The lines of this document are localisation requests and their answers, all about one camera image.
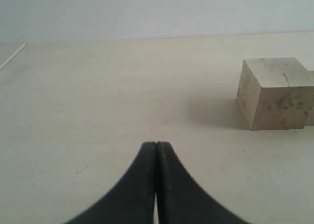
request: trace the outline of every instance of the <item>white wall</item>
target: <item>white wall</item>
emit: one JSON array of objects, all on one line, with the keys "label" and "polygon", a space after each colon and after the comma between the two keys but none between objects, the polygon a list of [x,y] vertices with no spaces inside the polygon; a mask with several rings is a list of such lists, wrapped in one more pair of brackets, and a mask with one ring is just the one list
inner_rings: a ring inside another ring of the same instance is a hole
[{"label": "white wall", "polygon": [[0,42],[314,30],[314,0],[0,0]]}]

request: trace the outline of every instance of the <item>light wood tabletop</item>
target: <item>light wood tabletop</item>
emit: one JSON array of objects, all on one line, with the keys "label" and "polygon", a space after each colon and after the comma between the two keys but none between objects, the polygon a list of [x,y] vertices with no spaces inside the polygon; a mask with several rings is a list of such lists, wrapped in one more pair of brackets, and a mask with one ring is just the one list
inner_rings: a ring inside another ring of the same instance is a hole
[{"label": "light wood tabletop", "polygon": [[314,223],[314,126],[249,131],[235,101],[243,59],[313,53],[314,32],[27,45],[0,71],[0,223],[67,221],[147,140],[252,224]]}]

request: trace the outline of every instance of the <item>wooden table surface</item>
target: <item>wooden table surface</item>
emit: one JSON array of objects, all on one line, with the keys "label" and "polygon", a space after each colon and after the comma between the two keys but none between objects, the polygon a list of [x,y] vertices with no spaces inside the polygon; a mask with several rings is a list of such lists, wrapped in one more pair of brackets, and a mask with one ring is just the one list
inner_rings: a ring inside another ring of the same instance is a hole
[{"label": "wooden table surface", "polygon": [[249,131],[245,58],[314,70],[314,32],[27,45],[0,71],[0,223],[62,223],[172,143],[195,180],[252,224],[314,223],[314,127]]}]

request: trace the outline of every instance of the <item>wall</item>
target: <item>wall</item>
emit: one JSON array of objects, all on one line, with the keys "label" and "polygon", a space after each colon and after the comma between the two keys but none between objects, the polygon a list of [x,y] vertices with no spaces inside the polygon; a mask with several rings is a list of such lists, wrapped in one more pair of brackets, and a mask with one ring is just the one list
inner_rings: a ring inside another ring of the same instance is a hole
[{"label": "wall", "polygon": [[314,30],[313,0],[0,0],[0,42]]}]

